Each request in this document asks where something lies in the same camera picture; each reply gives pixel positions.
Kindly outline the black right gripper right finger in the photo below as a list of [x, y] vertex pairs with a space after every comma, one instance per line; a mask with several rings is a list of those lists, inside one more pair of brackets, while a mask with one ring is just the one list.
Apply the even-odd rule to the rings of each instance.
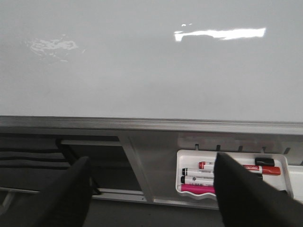
[[225, 153], [217, 153], [214, 189], [226, 227], [301, 227], [303, 205]]

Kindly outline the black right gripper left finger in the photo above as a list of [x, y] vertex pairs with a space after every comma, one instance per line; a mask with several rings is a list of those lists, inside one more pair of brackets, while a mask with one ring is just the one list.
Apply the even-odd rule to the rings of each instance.
[[78, 159], [47, 188], [0, 217], [2, 227], [81, 227], [92, 197], [91, 164]]

